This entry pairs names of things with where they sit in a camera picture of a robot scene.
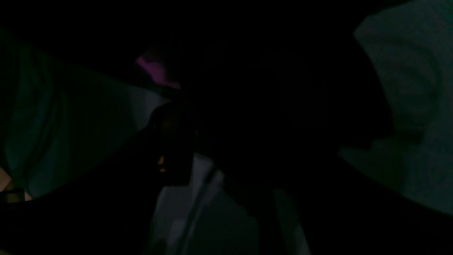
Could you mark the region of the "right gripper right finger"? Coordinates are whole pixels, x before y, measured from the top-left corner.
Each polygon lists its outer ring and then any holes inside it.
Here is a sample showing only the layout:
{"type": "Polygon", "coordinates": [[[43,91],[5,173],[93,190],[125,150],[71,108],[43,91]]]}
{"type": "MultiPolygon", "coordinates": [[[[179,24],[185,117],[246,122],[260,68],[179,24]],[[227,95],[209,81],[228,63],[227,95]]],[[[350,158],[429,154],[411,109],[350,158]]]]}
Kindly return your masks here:
{"type": "Polygon", "coordinates": [[[270,143],[248,147],[251,173],[285,190],[313,255],[451,255],[452,161],[404,154],[403,192],[339,155],[334,143],[270,143]]]}

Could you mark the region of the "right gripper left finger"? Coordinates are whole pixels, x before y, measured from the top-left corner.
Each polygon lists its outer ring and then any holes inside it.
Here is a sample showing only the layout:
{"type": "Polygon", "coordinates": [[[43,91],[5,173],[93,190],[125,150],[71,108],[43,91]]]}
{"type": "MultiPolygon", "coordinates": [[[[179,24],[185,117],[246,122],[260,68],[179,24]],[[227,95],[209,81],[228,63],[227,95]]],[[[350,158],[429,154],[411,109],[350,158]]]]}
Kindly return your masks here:
{"type": "Polygon", "coordinates": [[[195,127],[187,101],[155,109],[145,129],[63,187],[1,205],[1,251],[12,255],[139,255],[165,186],[184,186],[195,127]]]}

